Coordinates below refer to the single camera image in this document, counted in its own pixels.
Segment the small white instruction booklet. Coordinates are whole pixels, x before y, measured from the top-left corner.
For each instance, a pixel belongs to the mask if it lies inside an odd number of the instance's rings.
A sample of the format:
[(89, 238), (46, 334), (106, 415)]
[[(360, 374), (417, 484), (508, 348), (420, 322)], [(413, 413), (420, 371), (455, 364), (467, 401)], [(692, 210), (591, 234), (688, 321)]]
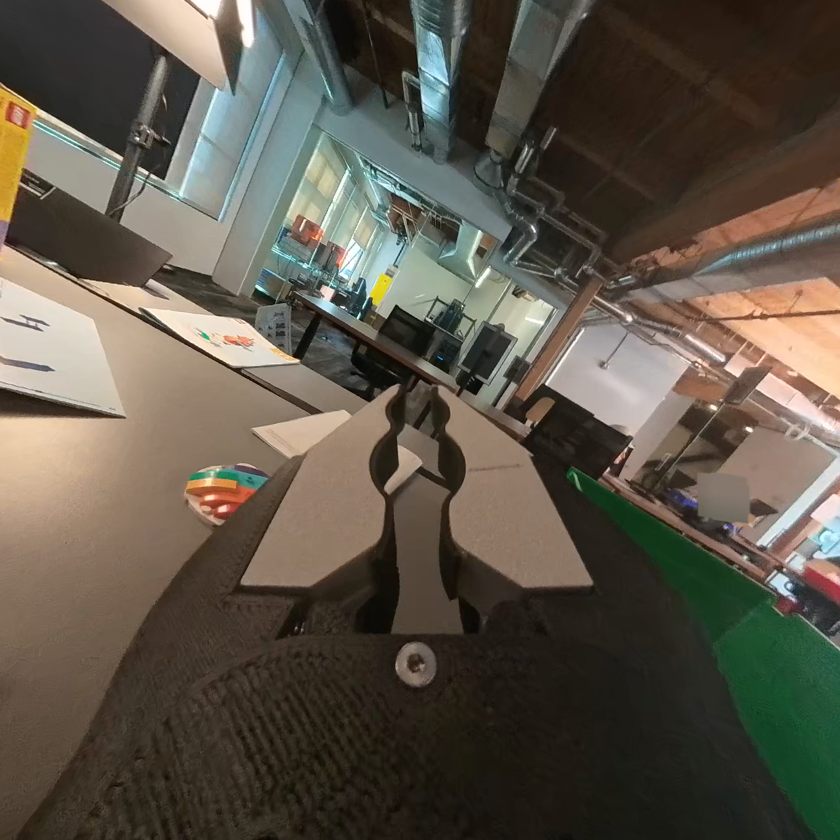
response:
[[(320, 413), (253, 427), (252, 433), (268, 446), (287, 458), (305, 455), (309, 449), (321, 442), (340, 425), (351, 419), (351, 414), (344, 410)], [(399, 490), (422, 465), (422, 460), (409, 449), (397, 446), (398, 466), (394, 474), (385, 483), (385, 492), (389, 495)]]

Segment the printed paper sheet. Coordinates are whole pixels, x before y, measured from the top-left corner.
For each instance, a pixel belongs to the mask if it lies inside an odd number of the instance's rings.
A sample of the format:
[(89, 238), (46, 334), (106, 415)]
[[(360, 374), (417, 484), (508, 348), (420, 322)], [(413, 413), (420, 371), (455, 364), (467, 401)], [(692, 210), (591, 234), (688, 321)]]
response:
[(291, 305), (288, 301), (259, 307), (255, 314), (255, 329), (279, 350), (292, 355)]

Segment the light stand with white panel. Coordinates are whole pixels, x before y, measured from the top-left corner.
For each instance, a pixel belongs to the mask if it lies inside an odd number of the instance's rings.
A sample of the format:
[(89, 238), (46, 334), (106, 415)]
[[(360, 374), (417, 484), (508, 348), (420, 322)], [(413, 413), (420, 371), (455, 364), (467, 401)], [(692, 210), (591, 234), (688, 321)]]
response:
[(124, 209), (142, 193), (132, 193), (145, 154), (163, 137), (154, 127), (173, 60), (216, 89), (235, 93), (244, 53), (256, 40), (252, 1), (106, 1), (105, 4), (160, 48), (129, 131), (106, 215), (121, 223)]

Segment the long wooden office table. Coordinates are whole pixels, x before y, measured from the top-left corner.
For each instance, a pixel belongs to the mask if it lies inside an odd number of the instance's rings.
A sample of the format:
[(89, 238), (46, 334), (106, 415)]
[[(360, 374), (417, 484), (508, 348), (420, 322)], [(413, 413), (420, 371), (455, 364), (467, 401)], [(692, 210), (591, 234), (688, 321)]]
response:
[(297, 302), (312, 314), (309, 325), (302, 334), (294, 350), (294, 357), (300, 361), (306, 356), (322, 320), (327, 320), (334, 328), (365, 347), (383, 353), (389, 359), (411, 372), (411, 376), (427, 385), (439, 385), (451, 392), (457, 391), (455, 379), (434, 367), (423, 357), (403, 348), (395, 341), (383, 337), (372, 326), (353, 318), (348, 312), (320, 298), (305, 295), (300, 291), (291, 294), (291, 300)]

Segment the green plastic bin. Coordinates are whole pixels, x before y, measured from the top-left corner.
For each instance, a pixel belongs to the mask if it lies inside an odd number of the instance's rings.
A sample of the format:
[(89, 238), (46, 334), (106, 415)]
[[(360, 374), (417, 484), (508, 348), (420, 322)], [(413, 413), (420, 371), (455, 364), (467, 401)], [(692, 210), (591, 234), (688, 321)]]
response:
[(578, 470), (566, 476), (684, 596), (778, 785), (816, 837), (838, 839), (838, 648), (717, 555)]

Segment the black mesh office chair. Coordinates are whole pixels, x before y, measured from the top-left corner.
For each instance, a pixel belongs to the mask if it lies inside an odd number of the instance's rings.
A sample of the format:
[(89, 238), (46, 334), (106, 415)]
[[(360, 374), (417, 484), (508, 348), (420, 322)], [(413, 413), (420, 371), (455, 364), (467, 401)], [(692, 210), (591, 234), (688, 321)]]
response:
[[(404, 351), (425, 359), (433, 341), (434, 327), (416, 318), (406, 310), (395, 306), (378, 331), (380, 338), (385, 338)], [(354, 395), (369, 402), (377, 389), (384, 390), (394, 384), (409, 382), (412, 390), (418, 379), (409, 368), (375, 348), (357, 342), (351, 354), (353, 372), (367, 382), (364, 388), (349, 387)]]

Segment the yellow toy brick box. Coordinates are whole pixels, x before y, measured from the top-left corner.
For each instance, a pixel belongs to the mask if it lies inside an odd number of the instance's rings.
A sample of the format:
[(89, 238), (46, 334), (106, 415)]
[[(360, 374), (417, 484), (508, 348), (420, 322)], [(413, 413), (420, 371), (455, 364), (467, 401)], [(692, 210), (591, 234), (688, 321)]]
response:
[(1, 247), (13, 217), (37, 109), (1, 86)]

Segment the chair with tan backrest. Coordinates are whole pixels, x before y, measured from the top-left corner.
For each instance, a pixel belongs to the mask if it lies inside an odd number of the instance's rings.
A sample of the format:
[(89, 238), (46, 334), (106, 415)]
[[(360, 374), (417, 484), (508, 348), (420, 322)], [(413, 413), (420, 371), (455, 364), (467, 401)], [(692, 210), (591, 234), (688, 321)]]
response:
[(525, 399), (513, 396), (503, 412), (527, 427), (517, 433), (522, 444), (535, 434), (567, 437), (595, 419), (591, 412), (547, 385), (540, 385)]

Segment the instruction booklet with colourful figure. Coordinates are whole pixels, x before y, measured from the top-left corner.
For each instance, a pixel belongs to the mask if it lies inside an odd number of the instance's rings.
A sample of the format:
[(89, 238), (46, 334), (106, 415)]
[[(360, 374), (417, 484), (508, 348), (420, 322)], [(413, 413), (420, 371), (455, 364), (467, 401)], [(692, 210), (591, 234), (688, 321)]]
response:
[(300, 363), (242, 319), (153, 308), (140, 311), (179, 339), (234, 370)]

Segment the rainbow toy brick piece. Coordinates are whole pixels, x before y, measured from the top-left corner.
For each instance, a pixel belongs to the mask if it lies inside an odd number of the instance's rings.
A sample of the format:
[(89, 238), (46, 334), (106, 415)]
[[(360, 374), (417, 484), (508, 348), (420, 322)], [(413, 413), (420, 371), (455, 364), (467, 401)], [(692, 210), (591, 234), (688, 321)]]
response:
[(270, 474), (246, 463), (209, 466), (190, 476), (183, 499), (205, 524), (219, 527), (269, 479)]

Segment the flexible silver ceiling duct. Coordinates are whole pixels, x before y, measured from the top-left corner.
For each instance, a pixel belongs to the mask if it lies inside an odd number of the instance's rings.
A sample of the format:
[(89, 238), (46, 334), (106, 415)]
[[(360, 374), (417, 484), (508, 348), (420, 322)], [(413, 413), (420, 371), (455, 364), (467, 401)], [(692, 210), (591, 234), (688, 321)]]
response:
[(778, 234), (710, 252), (682, 266), (654, 269), (646, 278), (609, 287), (612, 301), (671, 302), (714, 297), (821, 278), (839, 272), (838, 213)]

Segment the monitor on rolling stand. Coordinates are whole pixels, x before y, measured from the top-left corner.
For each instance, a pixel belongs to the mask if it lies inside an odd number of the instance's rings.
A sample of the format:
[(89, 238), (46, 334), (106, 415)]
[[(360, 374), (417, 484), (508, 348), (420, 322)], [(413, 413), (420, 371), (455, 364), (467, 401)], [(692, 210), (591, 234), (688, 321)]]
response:
[(496, 375), (517, 340), (503, 322), (483, 321), (457, 362), (457, 394), (477, 395)]

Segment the round silver ceiling duct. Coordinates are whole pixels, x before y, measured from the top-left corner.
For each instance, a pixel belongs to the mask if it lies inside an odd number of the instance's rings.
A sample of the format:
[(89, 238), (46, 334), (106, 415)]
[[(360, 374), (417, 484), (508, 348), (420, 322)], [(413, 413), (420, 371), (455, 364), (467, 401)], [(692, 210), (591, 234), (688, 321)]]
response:
[(412, 1), (423, 122), (437, 164), (455, 141), (460, 65), (473, 16), (471, 1)]

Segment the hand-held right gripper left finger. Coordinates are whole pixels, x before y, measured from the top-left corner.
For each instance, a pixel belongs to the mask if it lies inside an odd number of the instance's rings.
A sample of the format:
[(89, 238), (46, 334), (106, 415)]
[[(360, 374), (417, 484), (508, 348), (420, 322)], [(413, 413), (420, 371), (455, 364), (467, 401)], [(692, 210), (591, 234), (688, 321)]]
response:
[(397, 385), (310, 447), (240, 585), (247, 591), (373, 592), (405, 481)]

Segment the black flat board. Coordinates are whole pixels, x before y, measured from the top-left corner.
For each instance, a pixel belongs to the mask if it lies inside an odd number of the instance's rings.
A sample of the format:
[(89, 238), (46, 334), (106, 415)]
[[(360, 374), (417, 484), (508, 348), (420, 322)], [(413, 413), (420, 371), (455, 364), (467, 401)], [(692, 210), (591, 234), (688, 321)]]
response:
[(73, 196), (21, 186), (8, 227), (11, 246), (74, 277), (142, 287), (172, 255)]

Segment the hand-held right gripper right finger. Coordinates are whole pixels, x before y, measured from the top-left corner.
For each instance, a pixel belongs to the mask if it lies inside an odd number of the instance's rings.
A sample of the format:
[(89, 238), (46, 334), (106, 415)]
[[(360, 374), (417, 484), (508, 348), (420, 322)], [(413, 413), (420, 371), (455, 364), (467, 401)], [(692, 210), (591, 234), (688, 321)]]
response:
[(527, 450), (445, 388), (430, 400), (448, 496), (439, 565), (462, 602), (519, 602), (593, 587)]

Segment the large pale blue instruction booklet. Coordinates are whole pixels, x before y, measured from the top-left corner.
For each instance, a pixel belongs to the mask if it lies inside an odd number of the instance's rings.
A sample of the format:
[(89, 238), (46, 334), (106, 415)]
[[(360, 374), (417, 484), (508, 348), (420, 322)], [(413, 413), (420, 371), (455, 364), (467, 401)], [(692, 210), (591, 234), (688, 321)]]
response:
[(5, 278), (1, 386), (50, 403), (126, 417), (95, 322)]

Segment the rectangular silver ceiling duct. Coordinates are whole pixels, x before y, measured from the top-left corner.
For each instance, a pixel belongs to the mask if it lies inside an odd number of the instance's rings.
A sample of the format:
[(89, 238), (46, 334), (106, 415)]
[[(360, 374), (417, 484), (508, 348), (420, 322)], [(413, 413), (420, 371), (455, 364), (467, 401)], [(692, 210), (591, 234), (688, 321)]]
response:
[(520, 1), (486, 146), (508, 160), (525, 134), (550, 76), (595, 1)]

